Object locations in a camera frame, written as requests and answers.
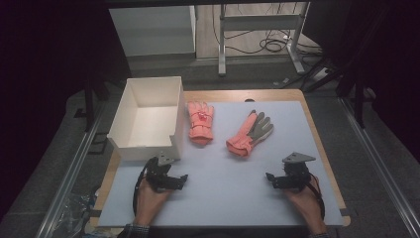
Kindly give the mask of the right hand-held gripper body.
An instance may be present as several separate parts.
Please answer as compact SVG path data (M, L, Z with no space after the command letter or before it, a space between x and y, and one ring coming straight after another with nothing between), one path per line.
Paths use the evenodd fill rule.
M283 188L297 188L301 191L310 182L310 173L306 166L307 162L315 161L314 157L293 152L283 160L286 177L283 180Z

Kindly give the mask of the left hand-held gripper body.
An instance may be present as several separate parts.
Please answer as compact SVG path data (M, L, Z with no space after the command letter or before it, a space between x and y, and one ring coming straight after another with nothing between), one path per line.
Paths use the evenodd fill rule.
M146 180L154 191L164 190L166 184L175 183L167 179L167 173L171 168L172 162L173 159L164 154L160 154L157 157L148 160L146 165Z

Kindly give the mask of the pink and grey glove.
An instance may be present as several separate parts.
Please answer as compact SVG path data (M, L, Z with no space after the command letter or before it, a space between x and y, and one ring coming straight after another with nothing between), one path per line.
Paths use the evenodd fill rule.
M238 133L226 141L227 149L237 156L248 157L254 146L265 140L272 131L270 118L263 112L252 110Z

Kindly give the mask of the white box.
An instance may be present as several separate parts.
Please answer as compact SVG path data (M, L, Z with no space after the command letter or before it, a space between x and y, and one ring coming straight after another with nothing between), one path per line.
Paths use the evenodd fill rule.
M180 76L128 78L108 139L125 161L180 159L184 109Z

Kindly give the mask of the pink glove with red strap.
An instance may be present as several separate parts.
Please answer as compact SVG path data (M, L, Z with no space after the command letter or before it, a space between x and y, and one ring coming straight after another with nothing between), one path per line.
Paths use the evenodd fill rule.
M189 101L187 108L190 119L188 134L190 141L202 146L207 145L213 140L214 107L206 102Z

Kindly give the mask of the person's right hand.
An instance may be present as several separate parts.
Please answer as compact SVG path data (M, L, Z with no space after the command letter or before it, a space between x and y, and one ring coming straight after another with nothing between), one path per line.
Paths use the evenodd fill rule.
M327 233L317 197L308 186L301 191L285 189L283 192L305 220L310 235Z

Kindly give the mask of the wooden table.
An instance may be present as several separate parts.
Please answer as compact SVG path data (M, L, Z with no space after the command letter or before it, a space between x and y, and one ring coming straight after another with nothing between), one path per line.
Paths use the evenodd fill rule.
M343 200L341 191L337 184L333 170L330 166L329 159L326 155L324 146L321 142L319 133L313 121L305 97L299 89L196 90L184 91L183 96L186 100L203 100L210 102L240 102L245 101L248 98L254 99L256 101L298 101L304 111L305 118L311 130L311 134L314 139L317 151L320 155L320 159L328 179L331 182L331 187L335 194L338 207L340 208L344 226L349 226L351 224L351 217L348 214L348 207ZM99 195L96 200L94 210L90 215L90 223L94 227L98 227L100 213L102 212L106 199L109 196L111 185L115 178L117 168L120 165L120 161L120 155L116 150L114 150L110 157L110 162L108 164L104 179L99 188Z

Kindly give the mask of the clear plastic bag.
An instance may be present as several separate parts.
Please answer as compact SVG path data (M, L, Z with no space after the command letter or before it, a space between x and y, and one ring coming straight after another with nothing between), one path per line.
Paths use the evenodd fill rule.
M64 209L53 227L52 238L83 238L95 196L71 193L64 203Z

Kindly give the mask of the black stand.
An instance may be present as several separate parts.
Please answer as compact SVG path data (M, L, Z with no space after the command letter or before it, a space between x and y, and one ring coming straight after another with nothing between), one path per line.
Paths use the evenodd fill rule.
M366 78L364 70L359 59L351 59L342 68L343 78L340 80L336 93L339 97L346 97L350 94L351 90L355 90L354 102L354 117L361 128L365 128L364 123L364 103Z
M105 77L102 74L88 76L84 83L84 102L85 108L78 108L74 118L85 118L85 131L88 132L94 123L94 103L93 95L96 95L99 101L109 99L109 90L105 85Z

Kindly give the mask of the white power strip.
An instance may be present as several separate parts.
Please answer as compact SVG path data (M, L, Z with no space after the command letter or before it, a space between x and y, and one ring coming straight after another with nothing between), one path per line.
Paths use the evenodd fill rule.
M324 77L326 77L329 73L330 73L330 69L328 69L327 67L323 67L312 76L312 79L315 81L319 81L323 79Z

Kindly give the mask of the dark curtain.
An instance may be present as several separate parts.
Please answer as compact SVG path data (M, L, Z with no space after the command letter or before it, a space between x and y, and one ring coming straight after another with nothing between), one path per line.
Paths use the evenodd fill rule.
M129 73L106 0L0 0L0 219L53 139L68 97Z
M370 88L379 118L420 162L420 0L313 0L303 34L345 71L337 94Z

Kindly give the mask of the white cabinet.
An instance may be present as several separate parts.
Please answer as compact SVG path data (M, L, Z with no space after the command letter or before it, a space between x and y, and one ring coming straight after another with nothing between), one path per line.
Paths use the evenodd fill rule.
M194 6L110 9L127 57L193 54L196 50Z

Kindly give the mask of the black floor bracket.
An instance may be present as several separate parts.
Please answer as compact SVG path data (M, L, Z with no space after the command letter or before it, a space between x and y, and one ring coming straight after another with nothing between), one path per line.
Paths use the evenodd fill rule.
M103 155L107 146L107 133L97 132L89 146L88 155Z

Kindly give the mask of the aluminium rail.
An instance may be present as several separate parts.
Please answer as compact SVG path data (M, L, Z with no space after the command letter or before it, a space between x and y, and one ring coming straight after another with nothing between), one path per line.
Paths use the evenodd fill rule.
M65 201L70 194L82 164L84 163L89 147L102 119L105 107L106 103L100 102L95 109L95 119L93 120L93 125L87 132L84 133L77 151L73 156L66 173L64 174L60 187L58 188L52 200L50 208L46 213L43 222L41 223L41 226L36 234L36 238L52 238L54 228L62 214L62 211L64 210Z
M350 121L353 130L355 131L355 134L357 135L364 150L366 151L367 157L369 158L388 196L394 204L399 216L402 219L402 222L407 228L410 237L420 238L420 219L415 213L411 203L391 175L389 169L382 159L382 156L379 154L377 148L368 135L367 130L357 122L351 103L343 98L339 98L338 101L344 107L344 111L348 120Z

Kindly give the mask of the grey metal desk frame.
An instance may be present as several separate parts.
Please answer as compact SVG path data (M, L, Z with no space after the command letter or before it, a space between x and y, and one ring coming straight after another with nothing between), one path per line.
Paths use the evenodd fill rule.
M218 73L226 74L226 54L224 33L232 31L263 31L263 30L292 30L294 35L290 44L286 45L287 51L298 74L305 72L297 53L298 40L307 15L309 2L304 2L298 14L286 15L245 15L226 16L224 5L220 13L220 43L218 54Z

